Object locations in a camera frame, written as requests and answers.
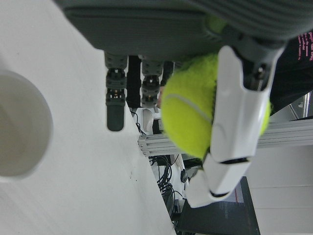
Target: white cup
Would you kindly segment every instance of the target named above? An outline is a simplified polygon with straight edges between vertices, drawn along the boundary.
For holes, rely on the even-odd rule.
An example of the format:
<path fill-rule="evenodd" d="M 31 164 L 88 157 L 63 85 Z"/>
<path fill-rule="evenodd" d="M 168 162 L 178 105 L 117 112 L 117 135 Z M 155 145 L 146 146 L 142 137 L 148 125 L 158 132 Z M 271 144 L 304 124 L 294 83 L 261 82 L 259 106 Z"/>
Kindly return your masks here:
<path fill-rule="evenodd" d="M 23 76 L 0 70 L 0 182 L 31 174 L 51 135 L 51 112 L 40 91 Z"/>

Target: white table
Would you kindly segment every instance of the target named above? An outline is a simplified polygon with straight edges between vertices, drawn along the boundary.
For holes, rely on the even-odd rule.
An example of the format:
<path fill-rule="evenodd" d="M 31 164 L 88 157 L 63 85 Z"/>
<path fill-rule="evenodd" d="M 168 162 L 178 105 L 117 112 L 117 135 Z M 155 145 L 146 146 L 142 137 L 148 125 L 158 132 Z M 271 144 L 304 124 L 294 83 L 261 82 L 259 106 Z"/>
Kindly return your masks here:
<path fill-rule="evenodd" d="M 0 59 L 51 109 L 54 136 L 30 177 L 0 184 L 2 235 L 175 234 L 129 112 L 106 129 L 103 52 L 47 0 L 0 3 Z"/>

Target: tennis ball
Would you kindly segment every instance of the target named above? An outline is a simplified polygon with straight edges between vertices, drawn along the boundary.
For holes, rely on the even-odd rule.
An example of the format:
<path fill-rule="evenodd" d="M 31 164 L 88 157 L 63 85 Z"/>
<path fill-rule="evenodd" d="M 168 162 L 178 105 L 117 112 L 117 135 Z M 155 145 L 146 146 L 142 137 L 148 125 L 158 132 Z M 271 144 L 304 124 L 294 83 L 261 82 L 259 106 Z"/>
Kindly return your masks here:
<path fill-rule="evenodd" d="M 162 95 L 166 135 L 178 148 L 201 159 L 211 141 L 217 72 L 216 54 L 194 58 L 168 80 Z M 269 107 L 261 134 L 267 128 Z"/>

